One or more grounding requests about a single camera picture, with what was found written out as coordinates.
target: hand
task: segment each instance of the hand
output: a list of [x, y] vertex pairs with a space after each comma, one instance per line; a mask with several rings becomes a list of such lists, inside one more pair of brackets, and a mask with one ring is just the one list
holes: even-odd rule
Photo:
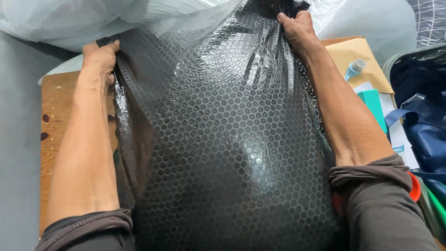
[[112, 71], [116, 64], [115, 53], [119, 51], [119, 43], [116, 40], [103, 47], [99, 47], [96, 42], [84, 46], [82, 70], [89, 74], [99, 74], [106, 84], [112, 84], [115, 81]]
[[313, 20], [308, 11], [299, 11], [296, 18], [289, 18], [279, 13], [277, 20], [285, 30], [285, 36], [295, 52], [307, 50], [314, 43], [320, 43], [313, 29]]

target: teal sponge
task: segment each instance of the teal sponge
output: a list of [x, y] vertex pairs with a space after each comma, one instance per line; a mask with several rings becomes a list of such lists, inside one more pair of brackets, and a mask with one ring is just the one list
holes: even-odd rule
[[381, 126], [384, 133], [387, 133], [386, 122], [384, 121], [383, 110], [381, 109], [380, 96], [378, 90], [368, 90], [358, 93], [358, 96], [362, 99], [365, 105], [370, 109], [376, 121]]

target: black bubble wrap bag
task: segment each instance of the black bubble wrap bag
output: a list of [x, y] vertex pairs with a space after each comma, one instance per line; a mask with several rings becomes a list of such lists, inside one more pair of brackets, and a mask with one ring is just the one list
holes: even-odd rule
[[138, 250], [347, 250], [303, 64], [254, 0], [120, 34], [121, 207]]

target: gray floor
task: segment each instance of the gray floor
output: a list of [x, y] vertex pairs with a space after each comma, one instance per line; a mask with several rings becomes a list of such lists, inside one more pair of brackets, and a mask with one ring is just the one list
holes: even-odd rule
[[75, 54], [0, 31], [0, 246], [38, 241], [41, 89], [46, 72]]

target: forearm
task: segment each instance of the forearm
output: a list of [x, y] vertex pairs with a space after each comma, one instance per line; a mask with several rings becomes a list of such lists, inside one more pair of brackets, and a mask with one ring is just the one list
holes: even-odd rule
[[105, 77], [82, 70], [56, 156], [47, 224], [119, 208], [105, 102]]
[[336, 164], [365, 165], [393, 154], [386, 135], [373, 114], [338, 71], [319, 42], [308, 42], [301, 50], [314, 83], [318, 105]]

